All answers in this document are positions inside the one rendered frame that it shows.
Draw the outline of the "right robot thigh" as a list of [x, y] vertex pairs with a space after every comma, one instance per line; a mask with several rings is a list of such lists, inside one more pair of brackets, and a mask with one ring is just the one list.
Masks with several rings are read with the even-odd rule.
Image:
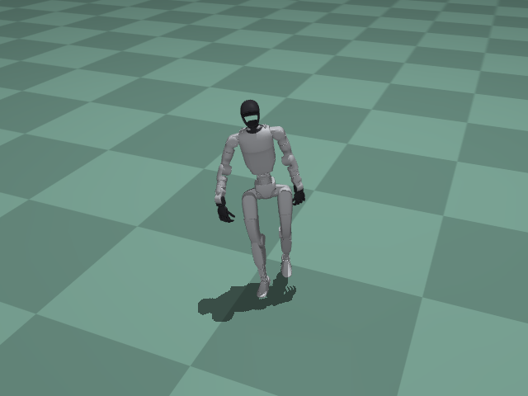
[[263, 233], [260, 233], [259, 229], [257, 193], [255, 187], [243, 193], [242, 206], [244, 223], [251, 243], [257, 243], [259, 247], [264, 247], [266, 237]]

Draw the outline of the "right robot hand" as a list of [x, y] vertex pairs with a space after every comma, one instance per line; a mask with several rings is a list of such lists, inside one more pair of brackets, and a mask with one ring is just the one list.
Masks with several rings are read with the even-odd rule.
[[228, 208], [225, 206], [226, 202], [225, 202], [224, 196], [221, 196], [221, 202], [222, 204], [216, 204], [218, 206], [219, 219], [224, 222], [228, 222], [228, 223], [233, 222], [234, 220], [231, 220], [229, 218], [229, 215], [231, 215], [232, 217], [235, 217], [235, 216], [231, 214], [228, 211]]

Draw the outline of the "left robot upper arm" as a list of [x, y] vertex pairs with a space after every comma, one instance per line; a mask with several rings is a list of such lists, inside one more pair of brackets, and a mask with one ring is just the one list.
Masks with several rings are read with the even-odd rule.
[[289, 166], [292, 165], [290, 162], [290, 155], [293, 155], [290, 147], [290, 142], [287, 139], [285, 130], [280, 126], [273, 126], [270, 127], [270, 132], [272, 134], [273, 139], [278, 140], [278, 145], [280, 147], [280, 150], [284, 154], [283, 157], [281, 157], [281, 161], [283, 165]]

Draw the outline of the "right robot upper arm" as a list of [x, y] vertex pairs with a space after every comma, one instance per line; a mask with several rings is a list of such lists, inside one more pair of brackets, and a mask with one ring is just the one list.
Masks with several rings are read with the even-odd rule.
[[232, 167], [229, 166], [229, 163], [232, 160], [232, 157], [235, 151], [233, 148], [236, 148], [239, 145], [238, 139], [239, 139], [239, 133], [231, 134], [227, 138], [226, 144], [224, 146], [224, 151], [222, 154], [222, 160], [221, 160], [221, 164], [223, 164], [222, 175], [228, 176], [230, 175], [232, 171]]

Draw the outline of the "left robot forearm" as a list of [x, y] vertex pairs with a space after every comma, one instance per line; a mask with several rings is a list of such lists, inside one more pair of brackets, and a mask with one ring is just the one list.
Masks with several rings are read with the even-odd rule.
[[299, 176], [298, 164], [295, 160], [294, 155], [290, 155], [290, 162], [292, 165], [288, 166], [288, 172], [290, 173], [291, 182], [296, 186], [297, 191], [303, 190], [304, 186]]

